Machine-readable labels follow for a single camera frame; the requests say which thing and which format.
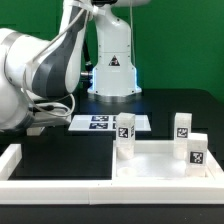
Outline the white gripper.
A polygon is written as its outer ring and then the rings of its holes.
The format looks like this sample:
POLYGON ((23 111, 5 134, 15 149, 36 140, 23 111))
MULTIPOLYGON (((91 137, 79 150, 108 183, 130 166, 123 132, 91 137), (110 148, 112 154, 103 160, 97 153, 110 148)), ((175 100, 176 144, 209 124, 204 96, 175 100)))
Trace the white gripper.
POLYGON ((40 103, 39 109, 30 106, 29 111, 34 118, 32 128, 68 125, 71 123, 69 108, 61 103, 40 103))

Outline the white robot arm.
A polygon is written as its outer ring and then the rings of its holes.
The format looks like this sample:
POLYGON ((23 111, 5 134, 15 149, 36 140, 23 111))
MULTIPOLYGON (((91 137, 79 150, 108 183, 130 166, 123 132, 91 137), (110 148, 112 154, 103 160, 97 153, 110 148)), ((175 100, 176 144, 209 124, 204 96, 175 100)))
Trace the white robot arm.
POLYGON ((59 34, 51 41, 0 28, 0 133, 66 123, 74 111, 58 102, 71 97, 81 75, 87 23, 96 22, 98 63, 92 96, 123 100, 141 92, 131 62, 131 29, 111 8, 137 0, 63 0, 59 34))

